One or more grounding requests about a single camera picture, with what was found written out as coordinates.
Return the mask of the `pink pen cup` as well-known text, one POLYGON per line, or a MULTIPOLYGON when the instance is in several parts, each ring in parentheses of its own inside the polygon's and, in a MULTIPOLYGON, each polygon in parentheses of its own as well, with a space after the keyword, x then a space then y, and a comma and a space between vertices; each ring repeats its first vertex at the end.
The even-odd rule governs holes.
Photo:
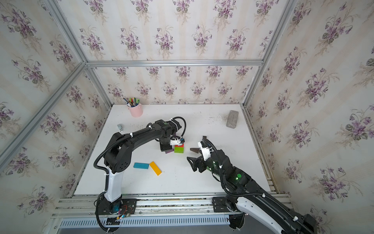
POLYGON ((143 115, 142 104, 138 104, 138 105, 133 106, 133 107, 128 107, 128 110, 129 110, 131 116, 134 117, 134 118, 139 118, 143 115))

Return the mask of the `colourful pens bundle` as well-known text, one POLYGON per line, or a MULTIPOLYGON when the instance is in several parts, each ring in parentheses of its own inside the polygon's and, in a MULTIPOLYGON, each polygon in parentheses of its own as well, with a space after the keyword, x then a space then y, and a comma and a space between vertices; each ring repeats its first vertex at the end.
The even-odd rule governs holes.
POLYGON ((126 102, 128 107, 136 107, 140 104, 140 100, 138 98, 127 98, 124 97, 123 100, 126 102))

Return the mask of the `small grey white object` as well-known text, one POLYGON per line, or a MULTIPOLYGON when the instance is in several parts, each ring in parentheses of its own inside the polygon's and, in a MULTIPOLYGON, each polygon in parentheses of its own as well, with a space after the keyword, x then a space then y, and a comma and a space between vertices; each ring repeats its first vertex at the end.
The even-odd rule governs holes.
POLYGON ((118 124, 117 127, 118 127, 118 129, 119 129, 120 132, 123 132, 123 127, 122 127, 121 124, 118 124))

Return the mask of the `teal rectangular block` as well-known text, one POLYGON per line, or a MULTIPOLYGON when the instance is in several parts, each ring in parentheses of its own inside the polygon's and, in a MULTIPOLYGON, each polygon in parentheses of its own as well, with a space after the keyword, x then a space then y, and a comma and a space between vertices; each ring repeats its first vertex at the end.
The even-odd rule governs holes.
POLYGON ((149 169, 149 164, 148 163, 139 163, 136 162, 133 167, 135 169, 142 169, 142 170, 148 170, 149 169))

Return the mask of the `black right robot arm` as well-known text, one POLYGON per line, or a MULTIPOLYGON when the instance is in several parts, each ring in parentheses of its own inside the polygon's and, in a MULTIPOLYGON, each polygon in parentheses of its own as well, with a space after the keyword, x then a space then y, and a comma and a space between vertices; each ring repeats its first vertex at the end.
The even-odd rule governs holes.
POLYGON ((193 171, 209 171, 220 182, 225 197, 213 199, 216 209, 230 211, 229 225, 237 230, 243 227, 249 215, 275 234, 316 234, 317 221, 310 214, 288 208, 265 191, 249 174, 233 166, 223 150, 218 150, 210 140, 198 143, 200 156, 188 157, 193 171))

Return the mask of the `grey rectangular stone block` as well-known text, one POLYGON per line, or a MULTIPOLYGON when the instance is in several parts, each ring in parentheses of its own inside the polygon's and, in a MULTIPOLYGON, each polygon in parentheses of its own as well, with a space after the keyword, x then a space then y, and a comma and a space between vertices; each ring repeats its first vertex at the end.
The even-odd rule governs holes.
POLYGON ((230 110, 228 118, 227 118, 226 127, 235 129, 237 126, 238 117, 239 117, 238 111, 230 110))

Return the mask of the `yellow rectangular block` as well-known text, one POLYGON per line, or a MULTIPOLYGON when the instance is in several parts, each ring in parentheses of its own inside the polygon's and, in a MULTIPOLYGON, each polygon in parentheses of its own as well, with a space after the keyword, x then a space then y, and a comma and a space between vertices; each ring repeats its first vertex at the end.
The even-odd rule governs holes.
POLYGON ((152 168, 152 170, 156 173, 157 176, 161 175, 162 174, 162 171, 161 169, 157 166, 157 164, 155 162, 151 162, 150 163, 150 167, 152 168))

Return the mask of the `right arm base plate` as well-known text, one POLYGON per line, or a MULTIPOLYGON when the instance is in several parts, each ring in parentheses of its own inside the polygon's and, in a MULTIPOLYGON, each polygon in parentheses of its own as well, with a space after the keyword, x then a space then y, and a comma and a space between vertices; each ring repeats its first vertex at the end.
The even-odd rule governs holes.
POLYGON ((233 199, 225 197, 212 198, 213 211, 215 213, 236 212, 237 208, 233 199))

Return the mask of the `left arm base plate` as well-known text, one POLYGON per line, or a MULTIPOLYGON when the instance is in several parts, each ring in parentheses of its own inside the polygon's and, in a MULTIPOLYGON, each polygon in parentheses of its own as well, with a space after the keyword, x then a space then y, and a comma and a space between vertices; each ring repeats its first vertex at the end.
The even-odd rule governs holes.
POLYGON ((119 198, 109 202, 105 198, 96 203, 95 215, 133 215, 136 210, 137 199, 119 198))

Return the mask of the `aluminium mounting rail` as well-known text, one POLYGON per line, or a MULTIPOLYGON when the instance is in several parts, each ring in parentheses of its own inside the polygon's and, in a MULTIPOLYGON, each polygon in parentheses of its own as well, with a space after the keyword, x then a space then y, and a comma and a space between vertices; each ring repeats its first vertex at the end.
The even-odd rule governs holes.
MULTIPOLYGON (((123 195, 123 199, 135 199, 132 216, 208 215, 214 212, 212 200, 225 193, 200 194, 135 194, 123 195)), ((52 217, 94 217, 96 196, 74 196, 60 199, 52 211, 52 217)))

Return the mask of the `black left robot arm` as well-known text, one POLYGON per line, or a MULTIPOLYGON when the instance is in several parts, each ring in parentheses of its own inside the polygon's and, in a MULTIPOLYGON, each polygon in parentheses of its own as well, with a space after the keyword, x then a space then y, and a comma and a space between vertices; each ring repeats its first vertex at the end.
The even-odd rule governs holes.
POLYGON ((123 172, 130 166, 132 153, 140 146, 159 142, 160 151, 172 150, 184 144, 187 123, 182 117, 169 121, 158 120, 144 129, 129 134, 113 134, 105 150, 95 159, 94 168, 105 172, 104 191, 96 200, 95 214, 117 214, 123 207, 121 184, 123 172))

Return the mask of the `purple triangle block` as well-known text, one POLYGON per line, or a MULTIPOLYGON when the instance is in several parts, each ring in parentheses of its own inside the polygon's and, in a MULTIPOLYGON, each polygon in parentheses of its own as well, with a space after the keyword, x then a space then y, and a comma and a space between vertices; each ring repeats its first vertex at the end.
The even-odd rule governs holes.
POLYGON ((168 153, 171 153, 171 152, 174 152, 174 149, 166 150, 165 154, 168 154, 168 153))

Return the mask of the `green rectangular block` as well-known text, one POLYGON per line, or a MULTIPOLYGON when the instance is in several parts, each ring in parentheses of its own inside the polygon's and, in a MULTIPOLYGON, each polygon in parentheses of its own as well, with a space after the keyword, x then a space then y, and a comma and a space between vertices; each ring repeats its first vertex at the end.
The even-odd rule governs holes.
POLYGON ((184 153, 184 147, 174 147, 174 152, 178 154, 183 154, 184 153))

